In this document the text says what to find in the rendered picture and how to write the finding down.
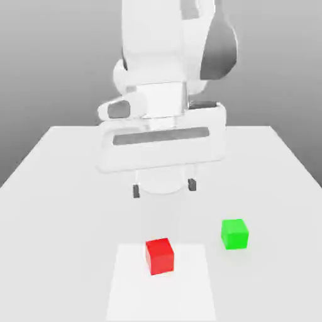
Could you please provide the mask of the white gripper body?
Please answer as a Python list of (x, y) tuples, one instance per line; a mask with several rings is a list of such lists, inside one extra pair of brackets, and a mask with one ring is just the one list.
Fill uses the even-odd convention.
[(226, 150), (226, 109), (188, 109), (159, 119), (112, 119), (100, 127), (97, 167), (113, 173), (221, 160)]

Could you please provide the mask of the small green cube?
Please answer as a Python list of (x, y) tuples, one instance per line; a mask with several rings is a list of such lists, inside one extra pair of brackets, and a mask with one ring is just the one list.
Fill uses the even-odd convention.
[(221, 222), (221, 239), (227, 250), (246, 249), (249, 230), (242, 219), (224, 219)]

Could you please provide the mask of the small red cube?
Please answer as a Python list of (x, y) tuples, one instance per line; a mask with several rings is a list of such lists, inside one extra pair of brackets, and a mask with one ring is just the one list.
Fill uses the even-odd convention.
[(174, 270), (174, 251), (168, 238), (147, 241), (145, 256), (151, 275)]

